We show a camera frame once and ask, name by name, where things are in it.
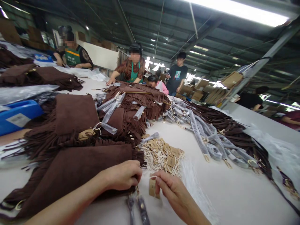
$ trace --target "bundle of tags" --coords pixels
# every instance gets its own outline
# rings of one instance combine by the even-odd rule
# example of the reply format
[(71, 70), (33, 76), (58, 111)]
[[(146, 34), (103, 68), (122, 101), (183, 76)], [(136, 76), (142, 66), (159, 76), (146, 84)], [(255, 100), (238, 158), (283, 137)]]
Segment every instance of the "bundle of tags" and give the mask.
[[(162, 138), (155, 138), (144, 143), (140, 150), (144, 152), (144, 160), (147, 162), (147, 168), (156, 172), (163, 170), (174, 176), (181, 178), (181, 160), (184, 158), (184, 151), (170, 146)], [(155, 180), (149, 181), (149, 195), (160, 198), (155, 195)]]

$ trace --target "green apron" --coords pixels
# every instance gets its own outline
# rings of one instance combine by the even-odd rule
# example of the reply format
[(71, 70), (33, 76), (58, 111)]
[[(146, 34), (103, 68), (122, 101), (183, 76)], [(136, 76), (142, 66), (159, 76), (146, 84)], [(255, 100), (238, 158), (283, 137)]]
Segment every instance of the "green apron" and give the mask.
[[(130, 77), (130, 80), (127, 80), (126, 82), (127, 83), (132, 83), (135, 81), (135, 79), (138, 77), (138, 72), (135, 73), (133, 71), (133, 62), (131, 62), (131, 67), (132, 67), (132, 71), (131, 71), (131, 77)], [(140, 71), (140, 68), (141, 68), (141, 65), (140, 65), (140, 62), (138, 62), (138, 71)]]

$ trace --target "metal roof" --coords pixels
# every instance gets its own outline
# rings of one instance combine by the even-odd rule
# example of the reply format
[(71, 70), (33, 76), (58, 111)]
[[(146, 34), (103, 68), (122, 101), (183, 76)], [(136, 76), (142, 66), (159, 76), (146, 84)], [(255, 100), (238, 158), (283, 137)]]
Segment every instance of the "metal roof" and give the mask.
[[(298, 0), (235, 0), (296, 19)], [(135, 40), (146, 56), (174, 63), (181, 49), (185, 64), (197, 69), (197, 76), (217, 80), (238, 66), (260, 59), (287, 27), (269, 27), (221, 12), (192, 5), (198, 39), (189, 3), (181, 0), (26, 0), (48, 12), (65, 14), (94, 34), (127, 48)], [(251, 80), (251, 87), (270, 84), (270, 93), (299, 101), (299, 84), (282, 87), (300, 76), (300, 35), (294, 36)]]

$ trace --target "worker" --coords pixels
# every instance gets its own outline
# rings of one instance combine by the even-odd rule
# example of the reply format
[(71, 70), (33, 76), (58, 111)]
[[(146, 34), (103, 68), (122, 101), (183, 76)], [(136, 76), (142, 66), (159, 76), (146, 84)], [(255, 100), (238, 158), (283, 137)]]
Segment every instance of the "worker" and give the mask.
[(150, 75), (148, 77), (149, 85), (153, 88), (159, 89), (161, 92), (165, 93), (166, 95), (169, 94), (169, 91), (165, 84), (158, 80), (158, 77), (156, 75)]
[(241, 96), (235, 100), (235, 102), (256, 112), (263, 103), (263, 100), (259, 95), (266, 93), (268, 90), (269, 87), (267, 86), (258, 87), (253, 93), (242, 93)]
[(300, 110), (287, 112), (284, 116), (281, 117), (281, 120), (279, 122), (296, 131), (300, 131)]
[(54, 56), (57, 60), (56, 64), (59, 66), (65, 66), (62, 60), (63, 55), (65, 55), (67, 65), (69, 67), (93, 69), (94, 64), (91, 61), (87, 51), (76, 43), (72, 28), (68, 26), (67, 28), (63, 27), (61, 30), (62, 32), (60, 36), (63, 40), (63, 46), (60, 51), (54, 53)]
[[(143, 171), (139, 161), (129, 160), (98, 173), (90, 181), (57, 200), (25, 225), (70, 225), (74, 224), (83, 211), (107, 190), (127, 190), (136, 186)], [(200, 210), (182, 181), (163, 171), (154, 173), (156, 194), (160, 189), (175, 213), (188, 225), (211, 225)]]
[(125, 74), (125, 80), (128, 83), (142, 83), (143, 74), (145, 71), (145, 59), (142, 57), (142, 46), (139, 43), (132, 43), (129, 48), (130, 56), (112, 73), (106, 86), (115, 83), (116, 77), (120, 73)]
[(183, 65), (187, 54), (180, 52), (177, 55), (177, 65), (171, 66), (166, 77), (169, 78), (166, 87), (169, 90), (171, 96), (175, 96), (183, 86), (184, 80), (187, 77), (188, 68)]

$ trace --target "blue plastic crate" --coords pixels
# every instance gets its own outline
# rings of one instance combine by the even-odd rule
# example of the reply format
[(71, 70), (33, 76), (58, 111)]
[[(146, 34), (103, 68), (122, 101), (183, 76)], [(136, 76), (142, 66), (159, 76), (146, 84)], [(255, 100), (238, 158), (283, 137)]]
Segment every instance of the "blue plastic crate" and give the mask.
[(30, 120), (44, 114), (33, 100), (6, 105), (11, 109), (0, 112), (0, 136), (23, 129)]

